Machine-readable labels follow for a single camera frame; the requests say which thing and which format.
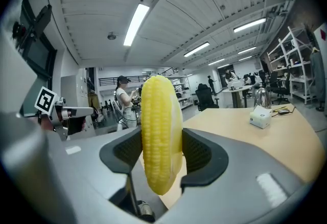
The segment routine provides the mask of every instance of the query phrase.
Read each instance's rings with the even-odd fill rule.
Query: corn cob
[[[182,113],[167,78],[158,75],[145,82],[141,111],[145,174],[150,188],[164,195],[182,165]]]

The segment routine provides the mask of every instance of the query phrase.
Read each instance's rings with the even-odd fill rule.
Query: white cabinet
[[[87,98],[86,69],[79,69],[77,75],[61,78],[61,96],[66,105],[72,107],[89,107]],[[71,140],[89,138],[96,135],[91,116],[85,118],[83,131],[70,136]]]

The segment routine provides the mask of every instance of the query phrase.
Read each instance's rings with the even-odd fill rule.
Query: railing
[[[170,69],[167,69],[166,71],[162,72],[160,75],[168,77],[168,76],[174,75],[175,73],[178,73],[178,69],[170,68]]]
[[[149,77],[148,76],[127,76],[127,78],[133,82],[142,82],[144,83]],[[112,78],[100,78],[99,84],[100,86],[108,86],[108,85],[116,85],[117,84],[118,77],[112,77]]]

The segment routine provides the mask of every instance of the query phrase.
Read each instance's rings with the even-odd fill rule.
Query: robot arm
[[[68,137],[68,128],[62,122],[68,119],[82,118],[93,114],[91,107],[67,107],[65,98],[59,97],[55,92],[42,87],[36,99],[35,108],[39,110],[39,118],[42,113],[49,117],[60,139],[65,141]]]

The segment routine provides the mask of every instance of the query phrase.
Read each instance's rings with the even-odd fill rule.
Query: woman
[[[132,98],[136,95],[136,91],[132,91],[130,96],[127,95],[125,88],[128,82],[130,82],[128,78],[124,76],[118,77],[115,100],[118,101],[123,110],[124,123],[128,128],[133,128],[137,126],[136,113],[132,110]]]

